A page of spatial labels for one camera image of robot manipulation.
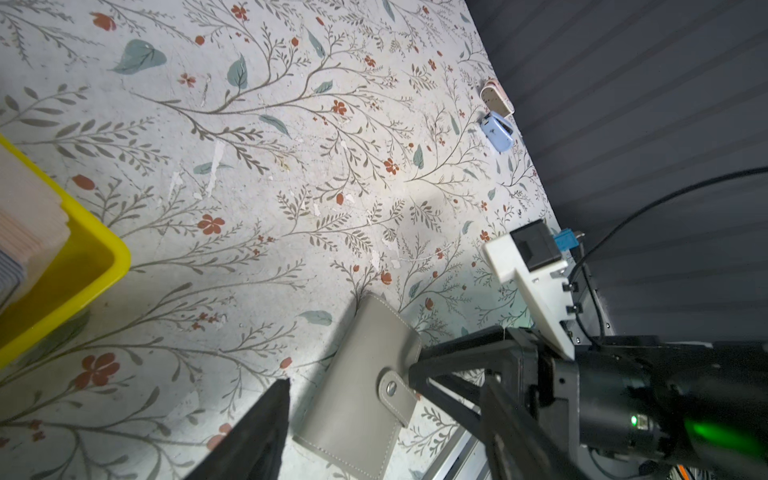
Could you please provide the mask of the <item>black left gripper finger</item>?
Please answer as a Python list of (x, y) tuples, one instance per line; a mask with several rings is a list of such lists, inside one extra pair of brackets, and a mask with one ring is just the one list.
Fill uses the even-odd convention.
[(277, 479), (289, 427), (290, 381), (275, 381), (186, 479)]

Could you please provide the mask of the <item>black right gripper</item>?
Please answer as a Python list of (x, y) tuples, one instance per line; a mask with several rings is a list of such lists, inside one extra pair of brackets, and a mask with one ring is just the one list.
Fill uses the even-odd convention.
[(409, 386), (484, 445), (493, 479), (585, 479), (582, 447), (722, 479), (767, 475), (760, 341), (610, 337), (570, 361), (529, 329), (494, 326), (422, 351)]

